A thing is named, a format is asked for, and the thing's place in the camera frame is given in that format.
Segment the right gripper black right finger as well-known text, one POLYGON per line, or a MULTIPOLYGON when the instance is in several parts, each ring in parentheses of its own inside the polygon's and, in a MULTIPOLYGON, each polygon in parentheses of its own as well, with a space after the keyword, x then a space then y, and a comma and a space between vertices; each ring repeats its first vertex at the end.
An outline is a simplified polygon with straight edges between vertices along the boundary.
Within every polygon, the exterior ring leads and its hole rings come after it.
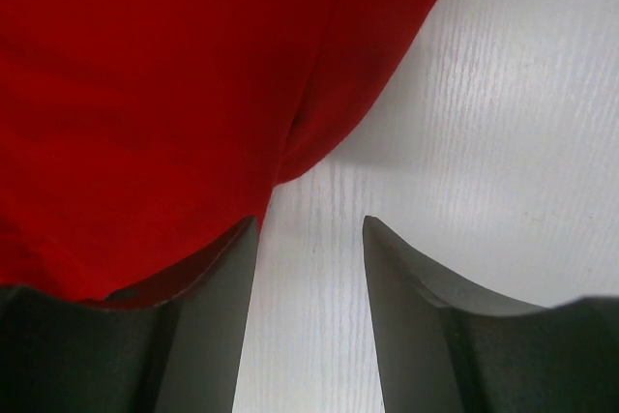
POLYGON ((389 412, 614 412, 618 301, 543 308, 499 294, 363 224, 368 299, 389 412))

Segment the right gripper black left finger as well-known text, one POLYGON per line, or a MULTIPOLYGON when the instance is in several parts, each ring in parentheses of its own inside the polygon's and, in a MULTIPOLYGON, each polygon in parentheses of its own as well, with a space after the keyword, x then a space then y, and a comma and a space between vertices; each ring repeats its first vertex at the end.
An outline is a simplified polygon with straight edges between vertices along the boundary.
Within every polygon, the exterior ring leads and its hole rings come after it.
POLYGON ((1 289, 5 412, 228 412, 257 254, 253 218, 109 298, 1 289))

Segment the red t-shirt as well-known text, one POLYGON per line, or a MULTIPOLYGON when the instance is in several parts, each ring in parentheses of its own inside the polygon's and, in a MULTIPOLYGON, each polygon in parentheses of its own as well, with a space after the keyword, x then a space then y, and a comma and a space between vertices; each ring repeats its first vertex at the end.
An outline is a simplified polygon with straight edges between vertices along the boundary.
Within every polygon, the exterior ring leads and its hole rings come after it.
POLYGON ((100 300, 262 218, 436 0, 1 0, 1 281, 100 300))

